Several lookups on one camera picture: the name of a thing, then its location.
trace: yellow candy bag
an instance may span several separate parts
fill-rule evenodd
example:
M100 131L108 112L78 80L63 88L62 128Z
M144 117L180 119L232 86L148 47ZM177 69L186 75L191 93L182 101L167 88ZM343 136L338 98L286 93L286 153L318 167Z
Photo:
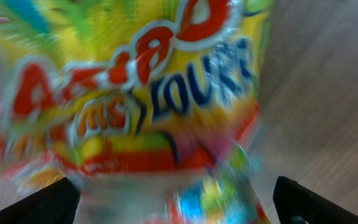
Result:
M36 189L213 168L255 129L271 5L0 0L0 170Z

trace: brown surface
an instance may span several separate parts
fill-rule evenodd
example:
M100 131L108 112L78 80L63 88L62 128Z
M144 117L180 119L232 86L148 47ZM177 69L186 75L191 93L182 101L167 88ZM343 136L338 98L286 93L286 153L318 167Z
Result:
M358 0L281 0L272 19L255 189L272 223L278 175L358 215Z

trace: wood grain surface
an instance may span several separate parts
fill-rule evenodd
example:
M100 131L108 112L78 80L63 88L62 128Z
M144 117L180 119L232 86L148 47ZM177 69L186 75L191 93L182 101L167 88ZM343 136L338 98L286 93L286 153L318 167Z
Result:
M358 0L278 0L272 21L255 190L272 223L279 175L358 215Z

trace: wrapped candy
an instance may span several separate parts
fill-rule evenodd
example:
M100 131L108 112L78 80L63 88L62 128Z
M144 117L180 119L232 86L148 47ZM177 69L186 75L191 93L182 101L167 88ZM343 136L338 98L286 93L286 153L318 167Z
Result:
M36 190L213 169L255 129L271 3L0 0L0 171Z

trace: plastic packaging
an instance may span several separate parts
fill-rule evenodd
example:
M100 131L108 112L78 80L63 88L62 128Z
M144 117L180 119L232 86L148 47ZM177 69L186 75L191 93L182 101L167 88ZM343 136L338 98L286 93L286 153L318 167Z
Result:
M202 178L257 125L271 3L0 0L0 173L85 195Z

